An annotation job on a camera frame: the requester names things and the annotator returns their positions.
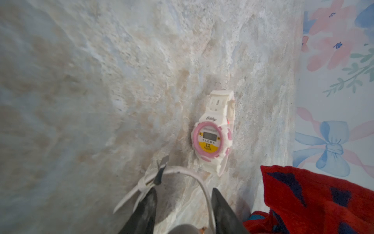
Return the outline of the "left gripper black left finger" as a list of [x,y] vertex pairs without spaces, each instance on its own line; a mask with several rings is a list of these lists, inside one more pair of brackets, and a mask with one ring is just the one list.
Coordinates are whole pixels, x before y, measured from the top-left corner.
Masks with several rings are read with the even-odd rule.
[[144,199],[126,222],[119,234],[153,234],[156,209],[157,191],[151,188]]

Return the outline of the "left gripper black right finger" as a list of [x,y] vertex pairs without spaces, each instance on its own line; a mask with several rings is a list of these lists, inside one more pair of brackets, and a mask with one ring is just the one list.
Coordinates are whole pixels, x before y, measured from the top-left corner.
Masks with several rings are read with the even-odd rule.
[[211,204],[216,234],[249,234],[217,188],[212,189]]

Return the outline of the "red blue patterned cloth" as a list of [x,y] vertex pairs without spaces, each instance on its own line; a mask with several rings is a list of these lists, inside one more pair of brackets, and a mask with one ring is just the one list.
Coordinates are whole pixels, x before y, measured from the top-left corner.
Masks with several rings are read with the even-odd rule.
[[261,166],[265,204],[243,223],[251,234],[372,234],[374,192],[292,166]]

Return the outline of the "pink white watch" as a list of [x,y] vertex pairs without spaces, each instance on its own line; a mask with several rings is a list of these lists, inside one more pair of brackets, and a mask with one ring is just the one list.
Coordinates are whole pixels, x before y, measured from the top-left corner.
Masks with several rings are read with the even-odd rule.
[[217,176],[224,173],[233,145],[234,123],[234,92],[212,91],[191,133],[192,146],[205,171]]

